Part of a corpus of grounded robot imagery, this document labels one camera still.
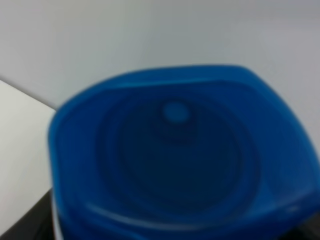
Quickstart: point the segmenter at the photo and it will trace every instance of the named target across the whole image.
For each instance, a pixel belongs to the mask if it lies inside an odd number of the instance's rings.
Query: blue plastic cap
[[[111,78],[49,131],[65,239],[271,239],[320,206],[320,169],[286,104],[237,66]]]

